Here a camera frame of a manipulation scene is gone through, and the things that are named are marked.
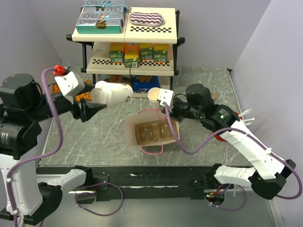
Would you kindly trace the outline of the single cardboard cup carrier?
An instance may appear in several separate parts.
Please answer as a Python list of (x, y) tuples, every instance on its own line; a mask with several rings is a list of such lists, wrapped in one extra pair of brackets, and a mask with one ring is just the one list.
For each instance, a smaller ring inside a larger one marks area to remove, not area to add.
[(159, 146), (176, 141), (167, 120), (136, 124), (134, 131), (136, 142), (141, 146)]

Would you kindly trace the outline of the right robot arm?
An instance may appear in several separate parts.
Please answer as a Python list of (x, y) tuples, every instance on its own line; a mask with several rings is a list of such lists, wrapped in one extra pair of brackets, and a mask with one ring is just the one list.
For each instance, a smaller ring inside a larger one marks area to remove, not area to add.
[(182, 101), (178, 95), (171, 97), (171, 104), (164, 103), (167, 120), (198, 120), (203, 127), (218, 135), (235, 147), (252, 167), (230, 167), (214, 164), (206, 174), (211, 188), (223, 184), (234, 184), (251, 188), (260, 197), (271, 200), (283, 198), (279, 193), (286, 184), (289, 175), (294, 175), (299, 191), (289, 200), (298, 198), (303, 192), (300, 177), (294, 171), (293, 160), (283, 160), (266, 147), (247, 127), (244, 121), (226, 105), (215, 104), (211, 92), (202, 84), (193, 84), (186, 88)]

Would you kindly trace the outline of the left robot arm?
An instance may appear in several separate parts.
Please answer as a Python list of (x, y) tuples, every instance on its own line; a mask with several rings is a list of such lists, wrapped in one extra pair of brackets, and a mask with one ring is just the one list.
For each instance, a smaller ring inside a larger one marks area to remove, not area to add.
[(61, 92), (42, 93), (41, 87), (29, 74), (6, 78), (0, 88), (0, 169), (7, 194), (7, 205), (0, 217), (17, 223), (37, 225), (60, 205), (64, 195), (80, 187), (88, 190), (94, 179), (91, 168), (76, 166), (68, 173), (49, 182), (37, 181), (37, 138), (40, 122), (71, 112), (75, 119), (88, 121), (104, 104), (78, 103), (75, 96), (92, 90), (73, 73), (58, 77)]

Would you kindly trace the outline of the white paper cup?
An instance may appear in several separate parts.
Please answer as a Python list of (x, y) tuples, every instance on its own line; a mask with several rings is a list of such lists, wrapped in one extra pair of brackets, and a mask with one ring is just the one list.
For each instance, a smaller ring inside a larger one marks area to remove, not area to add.
[(133, 98), (133, 89), (128, 84), (106, 83), (108, 100), (107, 106), (123, 104)]

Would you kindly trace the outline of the white plastic lid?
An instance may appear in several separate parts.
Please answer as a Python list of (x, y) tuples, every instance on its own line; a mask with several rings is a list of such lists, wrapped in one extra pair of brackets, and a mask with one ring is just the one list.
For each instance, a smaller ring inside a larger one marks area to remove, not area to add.
[(91, 91), (91, 100), (93, 103), (108, 104), (109, 103), (109, 83), (98, 81), (95, 88)]

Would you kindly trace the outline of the pink white paper bag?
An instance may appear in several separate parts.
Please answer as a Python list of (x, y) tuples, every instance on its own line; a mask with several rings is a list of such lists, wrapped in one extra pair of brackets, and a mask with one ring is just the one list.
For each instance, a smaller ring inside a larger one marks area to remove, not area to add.
[(151, 156), (161, 155), (164, 146), (176, 142), (167, 116), (160, 108), (141, 110), (125, 118), (125, 140), (130, 147)]

